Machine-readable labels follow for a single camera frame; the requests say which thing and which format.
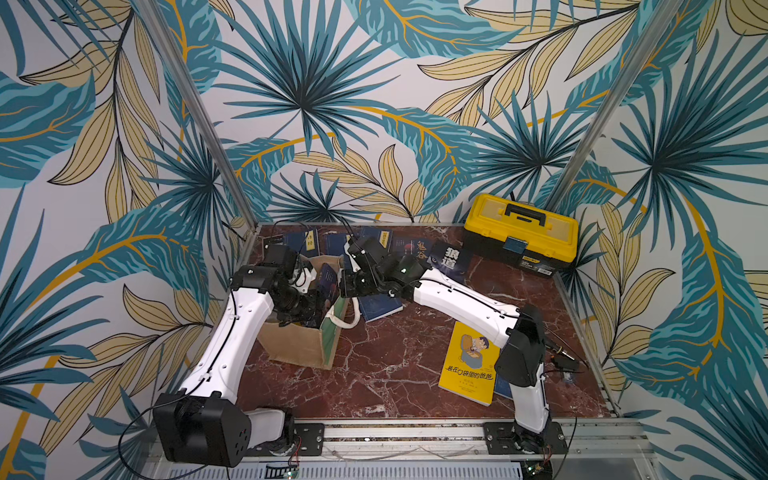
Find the dark book old man front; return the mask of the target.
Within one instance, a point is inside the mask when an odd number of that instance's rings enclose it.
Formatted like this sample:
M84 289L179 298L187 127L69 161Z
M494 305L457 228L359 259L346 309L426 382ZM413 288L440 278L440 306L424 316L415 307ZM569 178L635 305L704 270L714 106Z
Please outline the dark book old man front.
M333 307L340 295L338 273L331 264L324 263L317 281L318 305L321 312L325 314Z

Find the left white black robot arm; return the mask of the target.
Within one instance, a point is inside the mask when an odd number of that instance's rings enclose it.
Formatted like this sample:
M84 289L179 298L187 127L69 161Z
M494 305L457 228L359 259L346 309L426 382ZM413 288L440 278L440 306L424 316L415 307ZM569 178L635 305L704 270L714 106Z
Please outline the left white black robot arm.
M322 322L328 307L315 278L314 267L286 245L268 247L261 262L234 273L220 325L199 362L153 407L167 460L232 468L249 453L295 447L285 410L246 413L236 402L246 360L270 316L287 324Z

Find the green beige canvas bag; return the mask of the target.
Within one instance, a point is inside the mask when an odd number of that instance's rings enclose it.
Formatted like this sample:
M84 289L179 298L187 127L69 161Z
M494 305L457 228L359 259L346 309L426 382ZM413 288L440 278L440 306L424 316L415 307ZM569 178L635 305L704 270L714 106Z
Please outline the green beige canvas bag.
M358 300L341 296L342 272L351 270L345 265L344 257L323 255L305 258L314 266L317 278L324 263L331 264L337 271L340 295L336 303L323 314L319 328L306 328L299 324L281 327L274 313L262 326L257 340L272 361L329 370L333 365L341 332L357 326L361 310ZM312 287L317 288L317 278Z

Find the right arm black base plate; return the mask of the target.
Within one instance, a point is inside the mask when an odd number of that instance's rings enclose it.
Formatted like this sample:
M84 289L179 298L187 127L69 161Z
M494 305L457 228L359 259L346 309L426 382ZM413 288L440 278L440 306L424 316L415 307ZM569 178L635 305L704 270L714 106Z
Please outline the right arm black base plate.
M557 422L548 421L540 433L518 426L514 421L486 422L483 433L490 455L549 455L568 451L565 435Z

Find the yellow book cartoon figure cover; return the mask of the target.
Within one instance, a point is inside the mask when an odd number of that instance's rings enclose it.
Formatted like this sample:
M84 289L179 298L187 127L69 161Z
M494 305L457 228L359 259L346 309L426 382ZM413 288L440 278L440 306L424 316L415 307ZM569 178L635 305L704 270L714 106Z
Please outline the yellow book cartoon figure cover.
M456 322L439 379L439 387L483 406L495 390L500 348L486 336Z

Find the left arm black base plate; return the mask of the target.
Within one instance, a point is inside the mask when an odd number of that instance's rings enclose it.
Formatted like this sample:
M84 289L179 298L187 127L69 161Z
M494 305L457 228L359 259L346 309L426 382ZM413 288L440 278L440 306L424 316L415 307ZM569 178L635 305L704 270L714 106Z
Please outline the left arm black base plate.
M283 427L282 435L265 442L255 451L263 456L287 457L289 455L320 456L325 440L323 423L291 423Z

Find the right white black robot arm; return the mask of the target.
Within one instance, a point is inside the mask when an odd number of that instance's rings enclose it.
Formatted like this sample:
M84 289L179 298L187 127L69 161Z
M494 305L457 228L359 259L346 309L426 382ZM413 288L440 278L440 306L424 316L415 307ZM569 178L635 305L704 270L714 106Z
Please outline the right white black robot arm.
M426 260L387 251L375 238L352 237L344 252L351 264L342 273L344 297L385 294L432 308L474 329L500 348L494 369L510 385L517 428L532 435L546 430L551 414L543 386L545 333L536 307L493 300Z

